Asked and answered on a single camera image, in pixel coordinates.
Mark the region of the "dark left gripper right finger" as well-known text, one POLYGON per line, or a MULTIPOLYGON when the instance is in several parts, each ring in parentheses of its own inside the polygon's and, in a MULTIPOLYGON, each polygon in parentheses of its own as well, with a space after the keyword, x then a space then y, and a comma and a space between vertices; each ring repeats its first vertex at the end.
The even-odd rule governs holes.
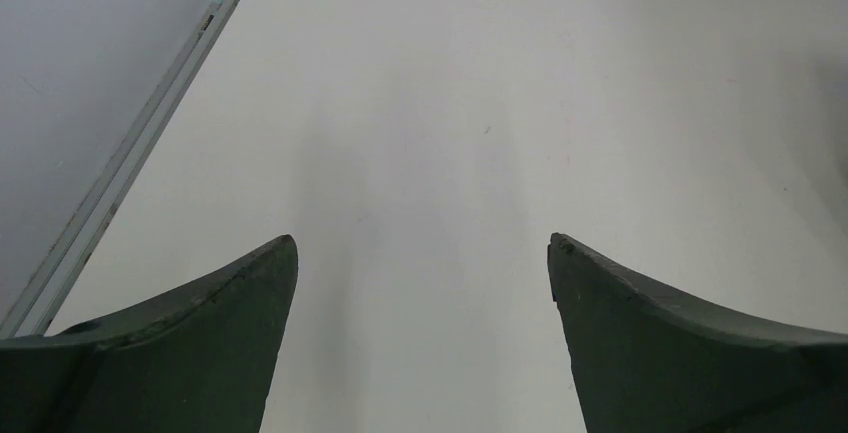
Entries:
POLYGON ((590 432, 843 432, 847 338, 703 300, 551 236, 547 265, 590 432))

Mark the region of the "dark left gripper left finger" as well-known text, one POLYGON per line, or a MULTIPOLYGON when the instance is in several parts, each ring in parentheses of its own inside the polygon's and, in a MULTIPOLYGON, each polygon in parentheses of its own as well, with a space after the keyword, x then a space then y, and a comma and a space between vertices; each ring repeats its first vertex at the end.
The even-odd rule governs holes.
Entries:
POLYGON ((52 336, 1 344, 5 432, 256 432, 298 278, 294 239, 52 336))

